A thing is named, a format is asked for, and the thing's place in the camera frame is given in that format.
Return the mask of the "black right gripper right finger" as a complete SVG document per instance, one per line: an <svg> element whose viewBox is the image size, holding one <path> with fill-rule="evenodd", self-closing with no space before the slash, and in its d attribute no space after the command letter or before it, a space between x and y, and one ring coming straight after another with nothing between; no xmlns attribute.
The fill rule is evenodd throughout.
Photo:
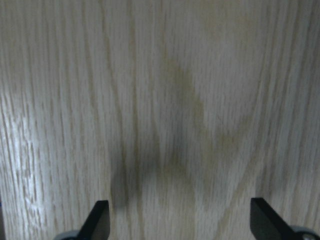
<svg viewBox="0 0 320 240"><path fill-rule="evenodd" d="M288 225L262 197L250 200L250 231L256 240L318 240L313 230Z"/></svg>

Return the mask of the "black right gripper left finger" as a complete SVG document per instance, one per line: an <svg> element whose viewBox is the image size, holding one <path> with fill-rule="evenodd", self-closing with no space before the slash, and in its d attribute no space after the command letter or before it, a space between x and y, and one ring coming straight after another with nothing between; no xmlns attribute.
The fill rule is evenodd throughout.
<svg viewBox="0 0 320 240"><path fill-rule="evenodd" d="M80 230L70 230L56 236L57 240L108 240L111 232L108 200L98 200Z"/></svg>

